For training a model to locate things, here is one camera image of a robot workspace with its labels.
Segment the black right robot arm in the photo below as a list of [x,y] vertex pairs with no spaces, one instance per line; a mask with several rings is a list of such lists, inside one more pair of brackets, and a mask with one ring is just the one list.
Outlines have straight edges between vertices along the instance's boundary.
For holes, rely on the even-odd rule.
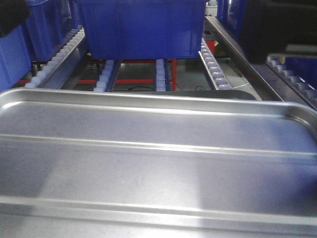
[[268,55],[317,56],[315,0],[249,0],[239,45],[249,62],[265,63]]

